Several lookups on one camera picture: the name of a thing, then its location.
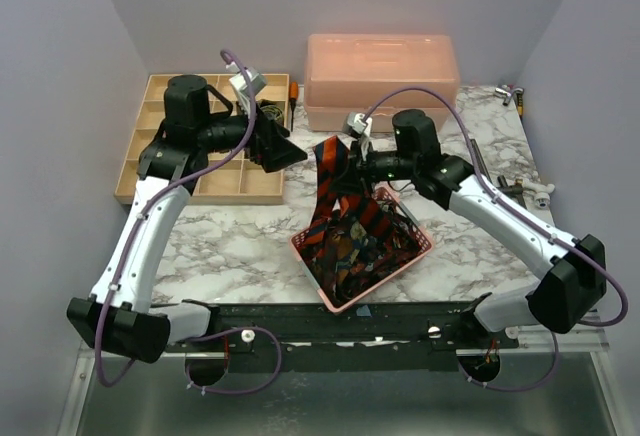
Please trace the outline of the orange navy striped tie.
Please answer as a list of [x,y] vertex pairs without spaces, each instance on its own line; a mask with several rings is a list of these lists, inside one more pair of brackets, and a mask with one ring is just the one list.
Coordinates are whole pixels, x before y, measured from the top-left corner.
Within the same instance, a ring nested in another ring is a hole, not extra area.
[[393,239],[393,221],[375,200],[370,191],[349,193],[333,189],[339,176],[348,169],[348,147],[331,136],[313,147],[316,160],[316,206],[302,246],[320,244],[325,235],[340,224],[358,223],[367,236],[379,245],[388,246]]

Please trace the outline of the pink plastic basket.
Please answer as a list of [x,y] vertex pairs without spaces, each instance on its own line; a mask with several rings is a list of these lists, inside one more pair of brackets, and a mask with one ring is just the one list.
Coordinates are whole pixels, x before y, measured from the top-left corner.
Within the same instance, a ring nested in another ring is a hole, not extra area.
[[323,304],[339,314],[416,265],[433,241],[399,194],[383,185],[369,197],[319,205],[290,246]]

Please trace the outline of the pink plastic storage box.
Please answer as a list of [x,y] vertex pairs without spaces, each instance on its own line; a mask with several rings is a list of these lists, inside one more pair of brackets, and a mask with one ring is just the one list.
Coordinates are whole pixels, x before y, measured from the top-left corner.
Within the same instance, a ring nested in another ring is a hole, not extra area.
[[446,35],[313,34],[308,38],[303,103],[309,127],[338,132],[351,112],[364,113],[389,93],[426,87],[436,99],[407,91],[371,116],[374,132],[389,132],[394,113],[417,108],[441,128],[460,88],[454,46]]

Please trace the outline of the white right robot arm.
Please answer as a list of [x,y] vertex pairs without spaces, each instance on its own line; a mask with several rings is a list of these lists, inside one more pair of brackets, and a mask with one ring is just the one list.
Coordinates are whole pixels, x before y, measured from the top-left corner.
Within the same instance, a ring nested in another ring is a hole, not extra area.
[[519,258],[538,283],[502,294],[483,295],[464,310],[460,335],[480,348],[507,327],[540,324],[566,334],[604,296],[606,280],[594,269],[605,263],[603,243],[578,239],[535,217],[505,197],[464,159],[442,153],[434,122],[423,111],[392,118],[396,148],[376,151],[371,124],[350,113],[343,130],[354,137],[346,171],[332,189],[361,194],[383,181],[408,180],[418,193],[466,218]]

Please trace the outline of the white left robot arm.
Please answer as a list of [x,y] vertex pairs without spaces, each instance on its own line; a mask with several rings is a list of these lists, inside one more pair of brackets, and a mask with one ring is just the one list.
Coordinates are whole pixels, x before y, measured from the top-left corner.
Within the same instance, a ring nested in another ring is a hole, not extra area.
[[178,217],[201,198],[201,182],[216,181],[214,170],[250,161],[280,173],[306,159],[259,98],[269,81],[253,68],[228,77],[151,77],[144,102],[156,116],[138,119],[123,169],[135,179],[129,215],[88,297],[72,298],[66,310],[96,353],[153,363],[174,342],[188,339],[201,351],[220,343],[222,328],[207,304],[153,307],[154,280]]

